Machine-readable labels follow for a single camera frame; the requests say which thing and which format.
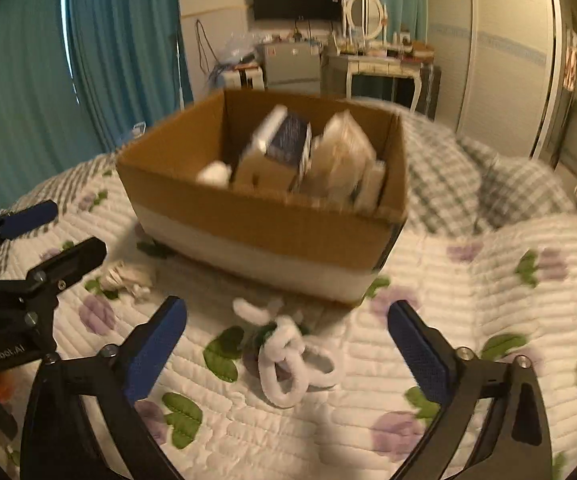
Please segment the white sock bundle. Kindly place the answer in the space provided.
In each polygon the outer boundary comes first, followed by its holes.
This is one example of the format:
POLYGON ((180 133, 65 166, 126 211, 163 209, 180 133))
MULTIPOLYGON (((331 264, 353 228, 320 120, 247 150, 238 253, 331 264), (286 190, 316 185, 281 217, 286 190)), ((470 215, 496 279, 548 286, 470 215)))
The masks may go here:
POLYGON ((156 284, 154 266, 116 260, 105 266, 100 285, 109 292, 128 292, 136 300, 145 300, 156 284))

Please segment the white cloth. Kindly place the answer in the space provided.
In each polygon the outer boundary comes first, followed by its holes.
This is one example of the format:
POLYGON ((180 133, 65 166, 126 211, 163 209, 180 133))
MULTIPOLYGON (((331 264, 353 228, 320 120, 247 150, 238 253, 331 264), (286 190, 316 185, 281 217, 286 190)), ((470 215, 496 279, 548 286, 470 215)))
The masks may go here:
POLYGON ((376 160, 375 148, 350 110, 336 113, 323 133, 313 139, 300 191, 347 206, 362 178, 376 160))

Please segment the grey knitted sock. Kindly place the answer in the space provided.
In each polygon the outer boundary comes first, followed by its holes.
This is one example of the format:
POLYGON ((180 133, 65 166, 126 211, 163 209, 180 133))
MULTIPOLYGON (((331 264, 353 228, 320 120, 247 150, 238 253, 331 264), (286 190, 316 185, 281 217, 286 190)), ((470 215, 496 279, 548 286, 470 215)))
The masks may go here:
POLYGON ((232 167, 221 160, 215 160, 204 167, 195 181, 214 188, 227 188, 231 181, 232 167))

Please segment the floral tissue pack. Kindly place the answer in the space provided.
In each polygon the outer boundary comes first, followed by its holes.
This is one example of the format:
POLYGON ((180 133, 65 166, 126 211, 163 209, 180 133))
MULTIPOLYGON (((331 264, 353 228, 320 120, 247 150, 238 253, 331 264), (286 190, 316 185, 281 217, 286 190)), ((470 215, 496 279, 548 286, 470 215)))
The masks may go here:
POLYGON ((311 140, 310 122, 284 105, 275 105, 250 142, 254 187, 293 191, 309 164, 311 140))

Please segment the blue white tissue packet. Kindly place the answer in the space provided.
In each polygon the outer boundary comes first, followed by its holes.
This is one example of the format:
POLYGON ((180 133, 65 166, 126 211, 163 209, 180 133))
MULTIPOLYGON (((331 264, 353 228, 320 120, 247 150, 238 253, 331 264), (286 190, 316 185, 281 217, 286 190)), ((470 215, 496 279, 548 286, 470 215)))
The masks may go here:
POLYGON ((374 160, 370 162, 364 171, 363 177, 359 184, 359 191, 354 200, 355 210, 370 212, 378 204, 379 194, 386 176, 386 162, 374 160))

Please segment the teal window curtain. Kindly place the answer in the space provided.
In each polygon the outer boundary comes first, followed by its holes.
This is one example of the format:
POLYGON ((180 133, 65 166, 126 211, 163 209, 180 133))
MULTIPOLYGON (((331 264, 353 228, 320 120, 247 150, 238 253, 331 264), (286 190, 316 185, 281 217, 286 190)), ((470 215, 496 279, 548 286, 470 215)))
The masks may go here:
POLYGON ((0 0, 0 209, 192 99, 179 0, 0 0))

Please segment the white floral quilt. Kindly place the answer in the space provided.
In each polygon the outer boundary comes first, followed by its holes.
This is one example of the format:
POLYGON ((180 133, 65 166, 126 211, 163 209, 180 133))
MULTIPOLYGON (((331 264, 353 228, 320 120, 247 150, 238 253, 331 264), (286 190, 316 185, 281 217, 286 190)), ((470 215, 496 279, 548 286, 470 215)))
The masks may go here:
POLYGON ((86 356, 144 322, 166 296, 188 308, 185 331, 150 392, 136 401, 143 427, 192 479, 381 479, 395 471, 438 412, 387 332, 387 310, 407 299, 430 326, 479 359, 527 356, 547 411, 546 474, 577 464, 577 216, 550 214, 494 232, 449 240, 405 231, 359 307, 290 301, 307 344, 306 367, 343 376, 310 387, 291 408, 272 405, 257 359, 272 325, 253 326, 232 308, 270 292, 170 256, 141 231, 117 174, 83 164, 50 182, 44 197, 75 192, 53 226, 0 250, 0 278, 89 236, 128 262, 154 269, 141 299, 103 292, 101 272, 65 292, 55 318, 58 351, 86 356))

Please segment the open cardboard box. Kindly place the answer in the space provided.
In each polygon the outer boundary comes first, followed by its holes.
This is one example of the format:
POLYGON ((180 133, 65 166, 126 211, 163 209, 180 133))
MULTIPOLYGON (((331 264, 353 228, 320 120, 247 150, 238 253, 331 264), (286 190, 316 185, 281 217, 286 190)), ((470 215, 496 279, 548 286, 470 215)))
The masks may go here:
POLYGON ((341 304, 361 301, 407 219, 400 116, 360 101, 221 90, 125 146, 117 170, 136 217, 155 240, 243 278, 341 304), (235 166, 255 128, 278 104, 309 122, 317 136, 334 114, 351 114, 386 164, 374 211, 197 181, 211 162, 235 166))

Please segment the grey checkered blanket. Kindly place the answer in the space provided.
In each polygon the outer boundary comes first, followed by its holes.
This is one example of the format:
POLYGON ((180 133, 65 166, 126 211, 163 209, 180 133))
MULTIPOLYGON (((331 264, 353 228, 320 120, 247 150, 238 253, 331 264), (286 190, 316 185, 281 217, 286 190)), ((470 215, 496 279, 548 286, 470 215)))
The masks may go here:
MULTIPOLYGON (((401 105, 370 98, 359 102, 400 116, 407 153, 408 228, 461 238, 577 214, 561 181, 543 162, 503 156, 401 105)), ((115 162, 114 155, 82 162, 38 184, 13 207, 21 210, 54 200, 60 213, 49 228, 61 236, 134 229, 142 237, 115 162)))

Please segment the white storage box stack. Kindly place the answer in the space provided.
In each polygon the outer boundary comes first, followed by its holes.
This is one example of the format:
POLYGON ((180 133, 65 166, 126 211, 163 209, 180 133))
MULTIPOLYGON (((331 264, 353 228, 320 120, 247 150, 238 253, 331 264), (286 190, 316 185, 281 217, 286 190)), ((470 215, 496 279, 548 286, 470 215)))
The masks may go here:
POLYGON ((264 72, 256 64, 229 67, 218 76, 217 87, 264 90, 264 72))

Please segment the small grey refrigerator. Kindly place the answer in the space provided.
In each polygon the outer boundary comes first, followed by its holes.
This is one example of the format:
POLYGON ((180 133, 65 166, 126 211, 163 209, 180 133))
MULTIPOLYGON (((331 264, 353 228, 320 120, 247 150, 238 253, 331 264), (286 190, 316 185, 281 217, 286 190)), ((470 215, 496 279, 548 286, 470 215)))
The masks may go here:
POLYGON ((268 89, 319 94, 320 48, 310 42, 271 42, 258 47, 268 89))

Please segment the white dressing table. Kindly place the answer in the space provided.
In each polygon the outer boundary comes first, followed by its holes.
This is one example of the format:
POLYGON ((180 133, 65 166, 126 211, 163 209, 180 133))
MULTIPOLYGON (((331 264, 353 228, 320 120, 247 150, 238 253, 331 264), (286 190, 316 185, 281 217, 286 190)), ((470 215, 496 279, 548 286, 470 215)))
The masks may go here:
POLYGON ((397 81, 410 80, 413 84, 410 110, 413 112, 429 112, 437 101, 437 92, 433 88, 440 82, 440 70, 433 63, 366 55, 323 55, 320 84, 322 94, 351 99, 355 76, 390 79, 392 100, 395 99, 397 81))

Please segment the white vanity mirror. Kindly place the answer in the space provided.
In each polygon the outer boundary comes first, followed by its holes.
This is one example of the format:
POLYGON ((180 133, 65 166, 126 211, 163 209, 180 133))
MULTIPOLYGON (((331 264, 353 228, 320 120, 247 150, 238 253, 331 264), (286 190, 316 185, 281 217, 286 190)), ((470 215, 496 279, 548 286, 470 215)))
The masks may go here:
POLYGON ((343 33, 347 38, 364 41, 386 41, 387 6, 381 0, 345 0, 343 33))

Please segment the white louvered wardrobe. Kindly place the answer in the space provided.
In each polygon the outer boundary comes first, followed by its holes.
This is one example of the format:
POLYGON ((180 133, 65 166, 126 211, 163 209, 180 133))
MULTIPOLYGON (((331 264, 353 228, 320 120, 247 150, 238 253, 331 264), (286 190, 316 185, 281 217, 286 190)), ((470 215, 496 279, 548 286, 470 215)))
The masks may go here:
POLYGON ((561 74, 558 0, 427 0, 441 71, 436 122, 507 156, 538 156, 561 74))

